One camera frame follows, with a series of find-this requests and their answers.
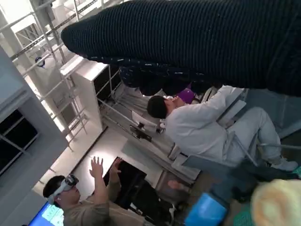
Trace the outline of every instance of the raised hand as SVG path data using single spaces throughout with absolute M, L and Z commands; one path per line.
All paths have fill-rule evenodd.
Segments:
M 118 169 L 119 168 L 119 165 L 122 163 L 122 159 L 121 158 L 117 158 L 112 166 L 111 166 L 111 169 L 110 169 L 110 174 L 111 173 L 121 173 L 121 171 Z
M 99 162 L 99 157 L 95 157 L 91 160 L 90 174 L 92 177 L 102 177 L 103 176 L 103 159 Z

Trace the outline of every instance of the white sneaker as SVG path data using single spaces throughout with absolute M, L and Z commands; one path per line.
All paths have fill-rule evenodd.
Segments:
M 298 167 L 298 163 L 295 161 L 288 161 L 286 158 L 281 158 L 281 163 L 278 165 L 272 164 L 271 167 L 278 170 L 293 171 Z

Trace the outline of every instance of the black hair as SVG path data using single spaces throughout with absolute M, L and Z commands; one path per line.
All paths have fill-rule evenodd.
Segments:
M 147 112 L 151 117 L 165 119 L 167 115 L 167 107 L 164 97 L 151 97 L 147 104 Z
M 65 179 L 64 176 L 54 176 L 51 178 L 45 185 L 43 189 L 43 196 L 48 198 L 51 196 L 61 185 L 62 181 Z M 54 202 L 54 205 L 60 208 L 60 205 L 57 202 Z

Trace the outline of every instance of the person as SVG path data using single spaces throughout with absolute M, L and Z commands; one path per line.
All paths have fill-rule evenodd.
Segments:
M 80 193 L 76 186 L 58 194 L 54 205 L 63 209 L 64 226 L 153 226 L 134 212 L 127 211 L 114 204 L 121 189 L 118 173 L 121 159 L 118 158 L 110 169 L 110 180 L 106 187 L 103 181 L 103 159 L 91 160 L 90 174 L 95 180 L 92 196 L 79 202 Z M 51 178 L 43 189 L 43 196 L 48 198 L 61 185 L 64 176 Z
M 237 142 L 231 142 L 227 151 L 224 150 L 231 132 L 235 132 L 246 149 L 257 132 L 262 143 L 280 144 L 270 117 L 258 107 L 248 110 L 228 129 L 218 124 L 217 120 L 226 110 L 226 99 L 233 89 L 223 86 L 209 101 L 195 105 L 185 105 L 179 97 L 165 99 L 152 96 L 147 112 L 154 118 L 165 119 L 166 134 L 187 155 L 201 154 L 220 161 L 240 162 L 244 154 Z M 296 162 L 281 156 L 279 147 L 264 147 L 263 150 L 262 158 L 270 162 L 271 167 L 287 171 L 298 167 Z

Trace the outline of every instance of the screen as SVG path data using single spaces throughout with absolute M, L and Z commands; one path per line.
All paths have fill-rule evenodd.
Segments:
M 63 226 L 63 210 L 48 202 L 28 226 Z

